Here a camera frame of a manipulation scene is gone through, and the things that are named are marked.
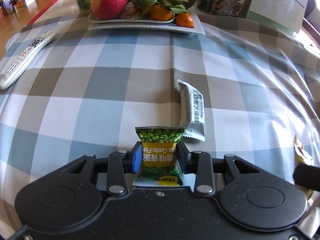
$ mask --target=snack bag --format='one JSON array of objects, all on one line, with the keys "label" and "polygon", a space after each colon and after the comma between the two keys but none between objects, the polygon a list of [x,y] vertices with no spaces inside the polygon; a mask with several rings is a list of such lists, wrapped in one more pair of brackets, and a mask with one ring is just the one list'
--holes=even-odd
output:
[{"label": "snack bag", "polygon": [[138,179],[152,179],[162,186],[183,185],[176,159],[176,144],[183,127],[136,127],[142,144],[142,170]]},{"label": "snack bag", "polygon": [[[297,136],[295,136],[293,139],[293,149],[295,165],[298,165],[299,163],[304,163],[310,166],[315,165],[312,156],[304,150],[304,146],[299,141]],[[311,197],[313,190],[301,187],[299,185],[297,185],[297,187],[305,193],[307,199]]]}]

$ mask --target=wooden floor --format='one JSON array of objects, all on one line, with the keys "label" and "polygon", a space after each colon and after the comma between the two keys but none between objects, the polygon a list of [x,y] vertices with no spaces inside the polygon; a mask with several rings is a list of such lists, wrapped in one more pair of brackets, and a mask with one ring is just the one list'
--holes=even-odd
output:
[{"label": "wooden floor", "polygon": [[12,36],[12,33],[31,21],[51,1],[53,0],[36,0],[27,8],[0,19],[0,58],[4,55],[4,46]]}]

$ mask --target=green snack bag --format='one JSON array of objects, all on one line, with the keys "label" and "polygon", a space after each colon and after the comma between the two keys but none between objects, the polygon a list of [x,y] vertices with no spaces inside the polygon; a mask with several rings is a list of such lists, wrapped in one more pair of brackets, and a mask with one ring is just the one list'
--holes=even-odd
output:
[{"label": "green snack bag", "polygon": [[139,179],[153,179],[162,186],[183,185],[176,159],[176,144],[184,127],[136,127],[142,144],[142,170]]}]

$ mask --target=calendar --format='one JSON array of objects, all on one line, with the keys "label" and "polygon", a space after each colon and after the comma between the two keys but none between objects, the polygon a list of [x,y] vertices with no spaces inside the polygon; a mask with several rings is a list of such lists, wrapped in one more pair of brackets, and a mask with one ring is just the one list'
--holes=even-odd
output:
[{"label": "calendar", "polygon": [[249,0],[245,17],[284,31],[299,32],[308,0]]}]

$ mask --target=yellow label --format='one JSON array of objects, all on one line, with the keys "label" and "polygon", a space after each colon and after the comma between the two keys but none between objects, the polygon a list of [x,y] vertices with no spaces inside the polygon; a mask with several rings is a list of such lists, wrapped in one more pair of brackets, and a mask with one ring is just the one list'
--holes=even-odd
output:
[{"label": "yellow label", "polygon": [[169,167],[175,163],[175,143],[142,143],[143,166]]},{"label": "yellow label", "polygon": [[163,176],[159,178],[159,185],[178,185],[178,178],[176,176]]}]

